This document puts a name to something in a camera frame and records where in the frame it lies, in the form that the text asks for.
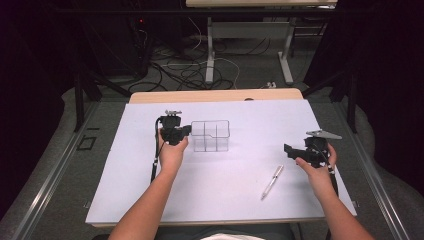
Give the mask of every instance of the person's right arm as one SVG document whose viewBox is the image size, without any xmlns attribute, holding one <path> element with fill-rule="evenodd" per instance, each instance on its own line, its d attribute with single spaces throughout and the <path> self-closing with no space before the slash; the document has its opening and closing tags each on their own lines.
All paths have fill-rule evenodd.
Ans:
<svg viewBox="0 0 424 240">
<path fill-rule="evenodd" d="M 337 154 L 330 144 L 328 148 L 329 162 L 334 168 Z M 308 174 L 309 183 L 324 210 L 332 239 L 374 239 L 337 196 L 327 167 L 314 168 L 301 158 L 297 158 L 296 163 Z"/>
</svg>

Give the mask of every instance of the person's left arm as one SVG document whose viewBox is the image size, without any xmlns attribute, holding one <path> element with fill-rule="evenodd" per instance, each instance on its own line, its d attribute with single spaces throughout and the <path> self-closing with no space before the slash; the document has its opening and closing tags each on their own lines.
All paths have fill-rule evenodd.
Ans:
<svg viewBox="0 0 424 240">
<path fill-rule="evenodd" d="M 187 145 L 187 137 L 176 146 L 163 144 L 159 156 L 161 171 L 121 218 L 109 239 L 154 239 Z"/>
</svg>

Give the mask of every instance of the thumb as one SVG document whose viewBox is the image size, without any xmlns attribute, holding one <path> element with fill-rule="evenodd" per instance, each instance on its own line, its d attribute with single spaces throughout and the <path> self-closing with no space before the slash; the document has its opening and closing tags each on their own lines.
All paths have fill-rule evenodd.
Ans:
<svg viewBox="0 0 424 240">
<path fill-rule="evenodd" d="M 307 174 L 313 170 L 313 167 L 300 157 L 296 158 L 296 164 L 299 165 L 299 167 L 301 167 Z"/>
</svg>

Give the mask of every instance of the divided compartment box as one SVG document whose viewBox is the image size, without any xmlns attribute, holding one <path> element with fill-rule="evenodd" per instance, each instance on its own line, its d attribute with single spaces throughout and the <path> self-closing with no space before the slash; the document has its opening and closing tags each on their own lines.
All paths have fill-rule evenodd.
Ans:
<svg viewBox="0 0 424 240">
<path fill-rule="evenodd" d="M 194 139 L 195 152 L 226 152 L 230 138 L 230 122 L 193 121 L 191 136 Z"/>
</svg>

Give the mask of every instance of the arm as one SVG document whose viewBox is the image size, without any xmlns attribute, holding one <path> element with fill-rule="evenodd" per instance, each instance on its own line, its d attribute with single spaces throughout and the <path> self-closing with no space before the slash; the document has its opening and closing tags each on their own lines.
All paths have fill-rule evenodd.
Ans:
<svg viewBox="0 0 424 240">
<path fill-rule="evenodd" d="M 328 149 L 329 162 L 334 168 L 337 154 L 330 144 Z M 301 158 L 297 158 L 296 163 L 308 174 L 309 183 L 324 210 L 332 239 L 373 239 L 336 195 L 326 167 L 313 168 Z"/>
<path fill-rule="evenodd" d="M 154 239 L 187 145 L 187 137 L 176 146 L 163 144 L 159 155 L 161 171 L 121 218 L 109 239 Z"/>
</svg>

